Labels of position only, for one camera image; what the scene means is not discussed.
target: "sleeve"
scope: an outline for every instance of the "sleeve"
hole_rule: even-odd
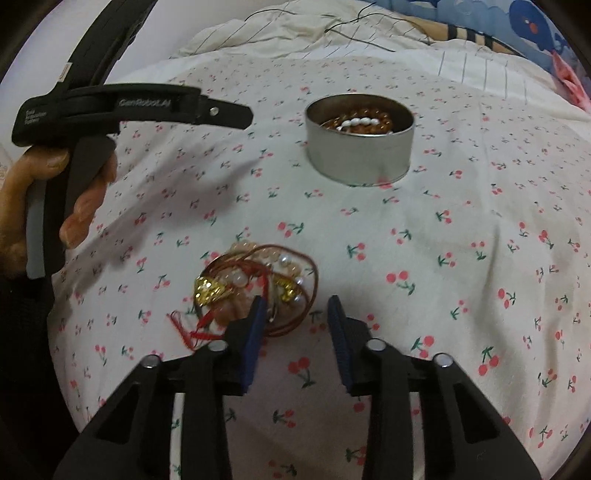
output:
[[[47,315],[54,302],[50,278],[0,277],[0,378],[44,383],[48,371]]]

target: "cherry print fabric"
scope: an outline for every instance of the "cherry print fabric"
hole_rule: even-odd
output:
[[[171,82],[247,103],[255,123],[122,126],[119,178],[56,275],[48,320],[78,428],[142,356],[190,353],[167,315],[195,322],[194,278],[248,239],[312,256],[320,288],[297,330],[265,341],[248,395],[226,400],[236,478],[361,478],[370,402],[340,384],[333,294],[404,354],[453,355],[549,478],[589,422],[591,146],[519,99],[383,59],[220,54]],[[356,90],[415,114],[394,185],[344,186],[306,158],[306,105]],[[181,399],[171,478],[180,412]],[[420,432],[416,398],[409,413]]]

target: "pink fabric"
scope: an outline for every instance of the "pink fabric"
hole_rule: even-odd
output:
[[[591,100],[574,70],[555,51],[552,52],[552,63],[554,64],[556,77],[569,91],[570,102],[587,113],[591,113]]]

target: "blue cartoon pillow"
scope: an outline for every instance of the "blue cartoon pillow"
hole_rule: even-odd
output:
[[[579,73],[591,92],[591,81],[556,26],[530,0],[377,0],[381,7],[404,15],[471,28],[514,48],[548,72],[557,52]]]

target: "round tin can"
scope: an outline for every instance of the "round tin can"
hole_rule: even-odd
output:
[[[322,125],[345,112],[377,108],[388,112],[392,131],[369,135],[345,133]],[[308,157],[316,170],[351,186],[395,182],[410,168],[414,115],[403,104],[379,95],[345,93],[321,98],[306,108]]]

